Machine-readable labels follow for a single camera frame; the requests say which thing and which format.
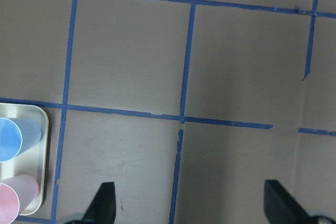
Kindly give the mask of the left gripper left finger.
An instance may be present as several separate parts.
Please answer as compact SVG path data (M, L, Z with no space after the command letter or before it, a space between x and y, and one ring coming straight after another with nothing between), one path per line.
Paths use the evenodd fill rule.
M116 208L114 182L102 183L85 212L82 222L113 224L116 218Z

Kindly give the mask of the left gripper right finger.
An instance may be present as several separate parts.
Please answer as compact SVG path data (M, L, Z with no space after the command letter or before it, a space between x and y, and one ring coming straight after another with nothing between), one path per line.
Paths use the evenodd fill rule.
M264 182L264 214L271 224L306 223L310 216L275 179Z

